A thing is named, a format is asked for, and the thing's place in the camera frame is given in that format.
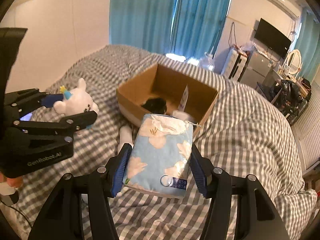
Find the gray striped blanket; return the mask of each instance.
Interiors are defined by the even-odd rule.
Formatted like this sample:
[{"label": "gray striped blanket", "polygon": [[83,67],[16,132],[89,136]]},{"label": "gray striped blanket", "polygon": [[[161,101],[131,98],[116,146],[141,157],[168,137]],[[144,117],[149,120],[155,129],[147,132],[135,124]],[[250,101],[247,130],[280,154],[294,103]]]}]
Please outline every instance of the gray striped blanket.
[{"label": "gray striped blanket", "polygon": [[[66,172],[75,176],[91,173],[117,152],[119,128],[127,124],[119,112],[116,88],[128,78],[159,62],[220,90],[212,113],[195,138],[201,154],[230,175],[255,174],[282,217],[292,240],[299,239],[313,206],[316,193],[304,191],[300,161],[292,131],[282,114],[255,90],[226,80],[194,65],[176,62],[159,54],[129,46],[109,45],[71,67],[47,91],[76,87],[80,77],[100,113],[93,130],[75,136],[74,156],[53,166],[24,176],[20,201],[15,205],[33,222],[46,198]],[[33,120],[58,121],[52,109],[38,109]],[[198,239],[210,200],[197,191],[189,174],[184,199],[168,199],[123,190],[110,199],[110,208],[120,239]],[[236,198],[231,203],[227,239],[233,239]],[[83,203],[84,234],[92,239],[88,206]],[[18,220],[29,231],[27,223]]]}]

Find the white stuffed animal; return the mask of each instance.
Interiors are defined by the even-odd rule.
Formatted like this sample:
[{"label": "white stuffed animal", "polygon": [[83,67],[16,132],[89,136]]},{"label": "white stuffed animal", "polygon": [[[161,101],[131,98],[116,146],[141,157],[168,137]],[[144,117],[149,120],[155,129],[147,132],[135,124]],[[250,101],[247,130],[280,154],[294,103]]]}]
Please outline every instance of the white stuffed animal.
[{"label": "white stuffed animal", "polygon": [[85,91],[86,86],[84,79],[80,78],[78,86],[71,91],[66,90],[64,86],[60,87],[60,91],[63,93],[64,97],[63,101],[57,101],[53,104],[53,109],[57,114],[69,116],[92,110],[98,114],[98,106]]}]

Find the blue floral tissue pack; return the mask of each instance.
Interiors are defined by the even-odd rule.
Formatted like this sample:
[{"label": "blue floral tissue pack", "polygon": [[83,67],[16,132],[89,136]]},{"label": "blue floral tissue pack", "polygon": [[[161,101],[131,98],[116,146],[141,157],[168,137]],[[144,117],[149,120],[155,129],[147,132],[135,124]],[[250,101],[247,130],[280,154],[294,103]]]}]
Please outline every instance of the blue floral tissue pack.
[{"label": "blue floral tissue pack", "polygon": [[187,189],[192,123],[146,114],[124,171],[123,184],[144,194],[183,198]]}]

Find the open cardboard box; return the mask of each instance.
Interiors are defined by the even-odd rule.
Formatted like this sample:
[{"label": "open cardboard box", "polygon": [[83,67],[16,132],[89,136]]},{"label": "open cardboard box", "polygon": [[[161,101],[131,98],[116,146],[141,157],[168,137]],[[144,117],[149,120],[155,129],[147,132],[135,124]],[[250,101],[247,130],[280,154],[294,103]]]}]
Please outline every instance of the open cardboard box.
[{"label": "open cardboard box", "polygon": [[[188,85],[189,96],[185,112],[196,123],[203,125],[211,113],[218,91],[201,82],[160,64],[154,64],[129,79],[117,89],[120,112],[134,125],[140,127],[142,118],[150,112],[143,105],[149,98],[161,97],[167,101],[167,115],[178,109],[183,92]],[[196,127],[193,137],[198,134]]]}]

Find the tv screen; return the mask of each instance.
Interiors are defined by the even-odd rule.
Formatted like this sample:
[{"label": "tv screen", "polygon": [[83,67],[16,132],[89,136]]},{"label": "tv screen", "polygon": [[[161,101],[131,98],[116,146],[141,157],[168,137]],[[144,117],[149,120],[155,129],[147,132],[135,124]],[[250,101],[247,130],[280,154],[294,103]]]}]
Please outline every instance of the tv screen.
[{"label": "tv screen", "polygon": [[281,33],[281,31],[277,30],[262,18],[254,37],[273,50],[281,58],[285,58],[291,45],[291,41]]}]

